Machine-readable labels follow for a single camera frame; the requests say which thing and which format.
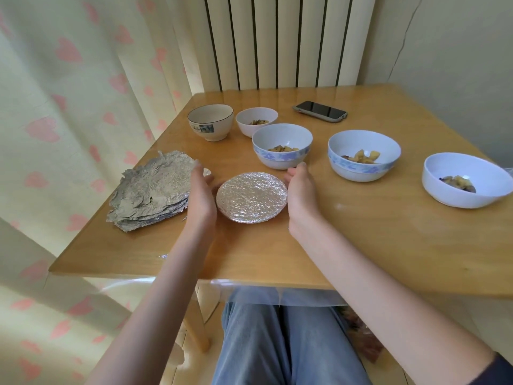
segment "phone screen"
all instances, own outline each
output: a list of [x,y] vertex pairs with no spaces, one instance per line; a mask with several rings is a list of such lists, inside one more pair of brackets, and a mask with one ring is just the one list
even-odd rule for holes
[[327,107],[326,105],[314,103],[312,101],[305,101],[304,103],[297,105],[297,107],[306,111],[329,117],[331,119],[338,119],[344,113],[346,113],[346,111],[341,109]]

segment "blue jeans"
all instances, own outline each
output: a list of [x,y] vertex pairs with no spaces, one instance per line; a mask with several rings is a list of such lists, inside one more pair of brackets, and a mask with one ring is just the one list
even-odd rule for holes
[[332,307],[227,303],[213,385],[372,385]]

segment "sleeve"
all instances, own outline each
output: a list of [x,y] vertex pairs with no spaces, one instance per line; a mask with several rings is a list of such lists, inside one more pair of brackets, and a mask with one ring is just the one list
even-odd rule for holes
[[493,362],[469,385],[513,385],[513,366],[497,353]]

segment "white bowl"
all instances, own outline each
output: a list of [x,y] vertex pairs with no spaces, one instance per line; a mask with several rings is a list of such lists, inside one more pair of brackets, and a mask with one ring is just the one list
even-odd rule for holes
[[[466,192],[440,181],[460,175],[472,182],[476,193]],[[424,162],[422,185],[442,204],[457,208],[480,208],[513,191],[513,178],[507,171],[476,156],[457,152],[430,155]]]
[[217,142],[230,132],[234,109],[225,104],[203,105],[190,111],[187,119],[196,134],[209,142]]
[[[313,136],[306,128],[296,124],[278,123],[263,127],[253,135],[253,150],[258,159],[267,167],[286,170],[296,167],[310,151]],[[278,145],[297,147],[298,151],[272,152]]]
[[[342,158],[342,155],[354,156],[362,149],[367,156],[373,150],[380,153],[375,164],[352,162]],[[394,139],[373,131],[342,131],[328,141],[328,158],[332,169],[350,181],[375,181],[387,174],[400,156],[401,147]]]
[[[278,112],[271,108],[249,108],[240,111],[235,117],[240,131],[249,137],[252,137],[253,134],[262,127],[275,123],[277,119]],[[252,126],[250,123],[253,120],[267,120],[268,122],[266,124]]]

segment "bowl rim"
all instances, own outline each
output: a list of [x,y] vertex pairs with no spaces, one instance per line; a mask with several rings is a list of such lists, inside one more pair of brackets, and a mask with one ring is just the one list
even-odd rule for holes
[[[496,166],[497,168],[501,169],[504,174],[506,174],[509,178],[510,178],[510,185],[511,185],[511,190],[508,192],[508,193],[504,193],[504,194],[497,194],[497,195],[488,195],[488,194],[478,194],[478,193],[471,193],[471,192],[466,192],[465,190],[463,189],[458,189],[458,188],[455,188],[453,186],[450,186],[449,184],[446,184],[445,182],[443,181],[440,181],[440,179],[438,177],[436,177],[433,173],[431,173],[431,170],[429,170],[427,168],[427,161],[432,157],[432,156],[436,156],[436,155],[445,155],[445,154],[454,154],[454,155],[465,155],[465,156],[470,156],[471,158],[473,159],[477,159],[479,161],[483,161],[485,163],[488,163],[490,165],[494,165]],[[494,162],[490,162],[490,161],[487,161],[483,158],[479,158],[478,156],[475,156],[475,155],[470,155],[470,154],[464,154],[462,152],[452,152],[452,151],[445,151],[445,152],[437,152],[435,154],[431,154],[430,156],[428,156],[425,160],[424,160],[424,171],[429,174],[429,176],[437,181],[440,181],[442,182],[442,184],[444,185],[447,185],[449,188],[451,189],[454,189],[458,192],[461,192],[460,194],[468,194],[469,197],[475,197],[475,196],[478,196],[478,197],[491,197],[491,198],[497,198],[497,197],[504,197],[504,196],[507,196],[508,194],[512,193],[513,192],[513,177],[506,171],[504,170],[502,167],[500,167],[499,165],[497,165],[496,163]]]
[[[311,136],[311,138],[312,138],[311,142],[310,142],[309,144],[307,144],[305,147],[302,147],[302,148],[298,149],[298,150],[297,150],[298,152],[299,152],[299,151],[304,150],[305,148],[308,148],[308,146],[311,146],[311,145],[312,145],[312,143],[313,143],[313,134],[310,132],[310,130],[309,130],[308,128],[305,128],[305,127],[300,126],[300,125],[298,125],[298,124],[293,124],[293,123],[291,123],[291,122],[275,122],[275,123],[273,123],[273,124],[269,124],[269,125],[266,125],[266,124],[259,124],[259,125],[260,125],[260,126],[265,126],[265,127],[262,127],[262,128],[257,129],[257,130],[255,131],[255,133],[254,133],[254,134],[253,134],[253,136],[251,137],[251,142],[253,143],[253,146],[256,146],[257,148],[260,148],[261,150],[265,150],[265,148],[258,146],[258,145],[254,142],[253,138],[255,137],[255,135],[256,135],[256,133],[257,133],[257,132],[260,132],[260,130],[262,130],[262,129],[264,129],[264,128],[273,127],[273,126],[281,126],[281,125],[296,126],[296,127],[301,127],[301,128],[303,128],[303,129],[307,130],[307,131],[310,133],[310,136]],[[282,151],[282,152],[277,152],[277,151],[269,151],[269,150],[266,150],[266,151],[268,151],[268,152],[272,152],[273,154],[290,154],[291,152],[293,152],[293,151]]]
[[237,123],[240,123],[240,124],[244,125],[244,126],[250,126],[250,127],[265,126],[267,123],[266,124],[246,124],[245,122],[239,121],[239,119],[238,119],[239,115],[241,113],[243,113],[243,112],[249,111],[250,109],[270,109],[270,110],[274,111],[274,113],[276,114],[276,118],[274,120],[269,120],[269,122],[275,122],[278,119],[278,116],[279,116],[279,113],[278,113],[278,111],[276,109],[272,109],[272,108],[268,108],[268,107],[251,107],[251,108],[243,109],[237,115],[235,115],[235,121]]
[[193,122],[195,124],[214,124],[215,122],[195,122],[193,120],[190,120],[189,119],[189,116],[192,112],[194,112],[196,109],[200,109],[200,108],[203,108],[203,107],[209,107],[211,105],[224,105],[224,106],[227,106],[227,107],[230,107],[231,108],[231,114],[229,114],[228,116],[226,116],[225,118],[222,118],[220,120],[216,120],[215,122],[222,122],[223,120],[226,120],[228,117],[232,116],[234,114],[234,109],[232,108],[232,106],[228,105],[228,104],[225,104],[225,103],[212,103],[212,104],[205,104],[205,105],[200,105],[199,107],[196,107],[194,109],[191,109],[189,111],[189,113],[187,114],[187,120],[189,120],[189,122]]
[[331,151],[332,154],[336,155],[336,156],[340,156],[338,155],[336,152],[334,152],[332,149],[331,149],[331,146],[329,145],[330,142],[331,142],[331,139],[333,139],[335,136],[337,136],[338,134],[341,134],[343,132],[346,132],[346,131],[365,131],[365,132],[371,132],[371,133],[376,133],[378,135],[382,135],[382,136],[385,136],[385,137],[388,137],[388,139],[390,139],[391,141],[393,141],[397,147],[399,147],[399,155],[397,158],[395,158],[394,160],[391,160],[391,161],[387,161],[387,162],[379,162],[379,163],[360,163],[360,162],[353,162],[353,161],[350,161],[352,162],[353,164],[356,164],[358,166],[361,166],[361,167],[368,167],[369,165],[388,165],[390,163],[393,163],[395,161],[397,161],[399,158],[401,158],[401,154],[403,153],[403,150],[401,149],[401,145],[399,143],[397,143],[394,139],[392,139],[390,136],[387,136],[385,134],[382,134],[380,132],[375,132],[375,131],[369,131],[369,130],[344,130],[344,131],[340,131],[340,132],[337,132],[337,133],[334,133],[333,135],[330,136],[330,138],[328,139],[328,150]]

